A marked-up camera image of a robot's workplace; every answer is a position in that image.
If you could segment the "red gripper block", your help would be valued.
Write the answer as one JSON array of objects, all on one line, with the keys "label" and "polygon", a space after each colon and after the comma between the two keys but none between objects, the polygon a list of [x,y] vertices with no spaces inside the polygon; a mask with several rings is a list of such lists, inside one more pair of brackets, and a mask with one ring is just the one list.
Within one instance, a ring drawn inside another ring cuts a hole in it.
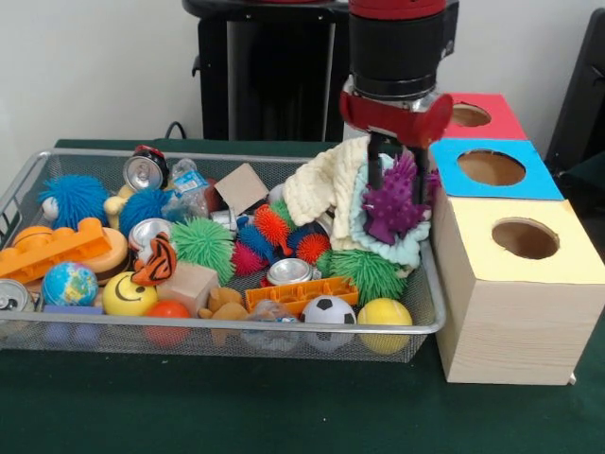
[{"label": "red gripper block", "polygon": [[354,89],[353,79],[348,78],[340,92],[339,109],[344,122],[351,128],[370,133],[368,184],[371,189],[379,190],[383,184],[380,158],[383,138],[380,134],[413,148],[417,169],[414,198],[416,204],[424,205],[429,168],[428,154],[424,148],[444,136],[453,115],[453,97],[432,91],[411,101],[375,100],[358,93]]}]

